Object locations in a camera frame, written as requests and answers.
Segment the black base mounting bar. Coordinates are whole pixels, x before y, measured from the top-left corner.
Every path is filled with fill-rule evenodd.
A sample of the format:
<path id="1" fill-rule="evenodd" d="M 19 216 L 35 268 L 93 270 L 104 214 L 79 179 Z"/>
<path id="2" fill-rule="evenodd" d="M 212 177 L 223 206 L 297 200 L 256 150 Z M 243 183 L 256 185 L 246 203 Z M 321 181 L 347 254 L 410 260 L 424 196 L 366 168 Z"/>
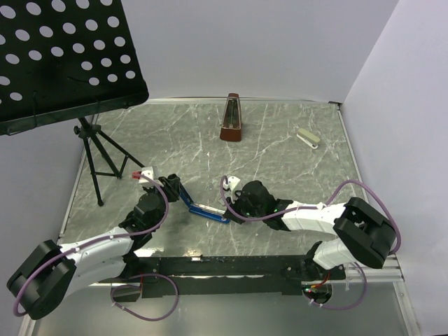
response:
<path id="1" fill-rule="evenodd" d="M 161 298 L 174 293 L 172 285 L 164 279 L 140 277 L 148 273 L 169 277 L 181 295 L 301 295 L 303 284 L 326 278 L 337 281 L 346 279 L 343 266 L 326 270 L 305 255 L 251 255 L 144 257 L 131 262 L 123 275 L 101 282 L 138 284 L 142 281 L 144 298 Z"/>

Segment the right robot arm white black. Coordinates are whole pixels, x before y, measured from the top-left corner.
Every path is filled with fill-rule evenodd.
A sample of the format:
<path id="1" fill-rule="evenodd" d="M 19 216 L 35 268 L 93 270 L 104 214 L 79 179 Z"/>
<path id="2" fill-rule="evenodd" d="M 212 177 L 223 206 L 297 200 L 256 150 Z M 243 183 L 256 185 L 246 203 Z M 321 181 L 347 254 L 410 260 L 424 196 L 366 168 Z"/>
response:
<path id="1" fill-rule="evenodd" d="M 336 204 L 341 190 L 338 186 L 326 202 L 306 204 L 276 198 L 260 181 L 243 184 L 236 176 L 220 180 L 226 219 L 240 224 L 261 221 L 273 230 L 313 231 L 334 237 L 314 243 L 307 252 L 305 269 L 314 279 L 347 263 L 381 269 L 401 245 L 398 226 L 381 200 L 377 201 L 380 210 L 359 197 Z"/>

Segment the brown wooden metronome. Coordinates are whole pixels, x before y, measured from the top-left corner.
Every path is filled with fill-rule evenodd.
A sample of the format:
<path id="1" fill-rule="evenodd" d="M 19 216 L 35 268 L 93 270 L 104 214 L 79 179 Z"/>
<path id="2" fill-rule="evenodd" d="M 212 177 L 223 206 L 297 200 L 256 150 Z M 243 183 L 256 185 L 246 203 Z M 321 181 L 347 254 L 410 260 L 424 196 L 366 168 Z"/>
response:
<path id="1" fill-rule="evenodd" d="M 227 96 L 220 129 L 220 139 L 230 142 L 242 140 L 242 110 L 237 93 L 230 93 Z"/>

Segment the blue metal stapler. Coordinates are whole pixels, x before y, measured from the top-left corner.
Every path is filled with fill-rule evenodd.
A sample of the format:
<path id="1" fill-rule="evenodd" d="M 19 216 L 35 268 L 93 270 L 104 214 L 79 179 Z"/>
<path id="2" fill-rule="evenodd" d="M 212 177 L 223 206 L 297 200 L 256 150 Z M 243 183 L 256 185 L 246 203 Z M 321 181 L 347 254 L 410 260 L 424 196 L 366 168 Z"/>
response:
<path id="1" fill-rule="evenodd" d="M 188 207 L 190 213 L 223 224 L 230 222 L 230 219 L 224 217 L 224 210 L 195 202 L 182 184 L 179 187 L 179 196 Z"/>

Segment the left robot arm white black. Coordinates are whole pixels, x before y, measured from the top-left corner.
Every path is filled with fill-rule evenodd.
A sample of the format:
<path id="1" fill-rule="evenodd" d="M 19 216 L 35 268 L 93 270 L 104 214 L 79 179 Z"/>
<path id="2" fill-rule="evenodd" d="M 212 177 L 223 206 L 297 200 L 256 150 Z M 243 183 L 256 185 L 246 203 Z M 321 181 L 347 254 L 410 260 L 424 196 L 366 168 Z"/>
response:
<path id="1" fill-rule="evenodd" d="M 143 171 L 133 175 L 145 182 L 145 193 L 127 217 L 112 230 L 68 244 L 41 242 L 7 281 L 15 296 L 13 314 L 39 320 L 70 294 L 105 279 L 131 281 L 137 275 L 134 252 L 147 244 L 180 198 L 181 180 L 171 174 L 153 180 Z"/>

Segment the black perforated music stand desk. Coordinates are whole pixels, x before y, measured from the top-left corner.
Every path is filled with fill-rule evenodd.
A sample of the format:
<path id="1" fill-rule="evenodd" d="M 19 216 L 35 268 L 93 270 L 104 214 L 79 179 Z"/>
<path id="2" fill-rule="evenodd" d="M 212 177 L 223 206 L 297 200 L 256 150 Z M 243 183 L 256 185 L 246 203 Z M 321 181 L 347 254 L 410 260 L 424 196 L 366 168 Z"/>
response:
<path id="1" fill-rule="evenodd" d="M 144 103 L 121 1 L 1 2 L 1 133 Z"/>

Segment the black music stand tripod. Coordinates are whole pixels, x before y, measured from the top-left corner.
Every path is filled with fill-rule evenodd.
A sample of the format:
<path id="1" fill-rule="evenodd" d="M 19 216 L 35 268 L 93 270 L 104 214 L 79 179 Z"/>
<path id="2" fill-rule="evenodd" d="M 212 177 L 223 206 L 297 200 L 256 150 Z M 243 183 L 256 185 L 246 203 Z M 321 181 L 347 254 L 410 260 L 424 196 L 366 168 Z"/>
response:
<path id="1" fill-rule="evenodd" d="M 99 207 L 102 207 L 104 205 L 104 201 L 102 199 L 102 194 L 99 188 L 99 182 L 97 177 L 107 176 L 107 177 L 115 177 L 116 179 L 121 179 L 123 177 L 123 172 L 129 160 L 135 163 L 140 168 L 143 168 L 144 164 L 140 162 L 136 157 L 134 157 L 128 150 L 125 150 L 119 143 L 117 143 L 110 136 L 108 136 L 102 130 L 102 127 L 100 125 L 88 122 L 86 117 L 79 118 L 78 121 L 80 123 L 80 127 L 75 126 L 73 128 L 73 132 L 80 139 L 83 140 L 83 146 L 87 157 L 88 167 L 90 169 L 90 175 L 92 177 L 94 191 L 97 198 L 97 205 Z M 105 149 L 103 143 L 100 141 L 99 137 L 102 137 L 107 143 L 111 144 L 112 147 L 114 147 L 124 155 L 120 167 L 117 167 L 117 165 L 114 163 L 111 156 Z M 100 157 L 105 161 L 105 163 L 111 170 L 110 172 L 102 172 L 96 170 L 90 144 L 93 144 L 94 147 L 99 151 Z"/>

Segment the aluminium frame rail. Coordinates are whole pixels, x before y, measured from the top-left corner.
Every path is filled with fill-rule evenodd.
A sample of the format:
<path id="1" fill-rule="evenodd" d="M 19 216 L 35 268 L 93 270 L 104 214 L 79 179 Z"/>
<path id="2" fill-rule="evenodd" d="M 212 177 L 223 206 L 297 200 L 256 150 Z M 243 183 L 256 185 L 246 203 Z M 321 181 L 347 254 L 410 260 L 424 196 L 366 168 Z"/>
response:
<path id="1" fill-rule="evenodd" d="M 81 266 L 75 264 L 70 258 L 61 258 L 53 264 L 47 266 L 34 277 L 34 282 L 38 285 L 44 285 L 48 288 L 61 289 L 64 293 L 77 291 L 91 284 L 101 283 L 109 277 L 115 278 L 123 275 L 125 270 L 131 266 L 131 262 L 138 261 L 140 258 L 134 254 L 124 257 L 120 256 L 107 261 L 99 262 L 96 265 L 82 269 Z M 398 261 L 394 258 L 387 260 L 384 268 L 372 269 L 357 262 L 348 262 L 343 265 L 346 279 L 357 279 L 366 277 L 366 279 L 377 282 L 398 281 L 401 279 L 401 271 Z M 140 277 L 163 277 L 164 275 L 156 273 L 142 274 Z M 319 283 L 328 284 L 328 278 L 322 281 L 314 281 L 303 285 L 316 285 Z"/>

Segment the small beige white stapler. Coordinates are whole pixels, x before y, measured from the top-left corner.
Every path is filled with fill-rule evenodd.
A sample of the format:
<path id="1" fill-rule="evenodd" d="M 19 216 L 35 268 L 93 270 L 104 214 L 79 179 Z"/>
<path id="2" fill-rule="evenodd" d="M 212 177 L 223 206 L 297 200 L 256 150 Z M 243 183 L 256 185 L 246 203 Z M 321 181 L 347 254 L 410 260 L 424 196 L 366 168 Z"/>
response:
<path id="1" fill-rule="evenodd" d="M 304 128 L 298 129 L 296 137 L 307 144 L 311 149 L 317 149 L 319 147 L 320 138 Z"/>

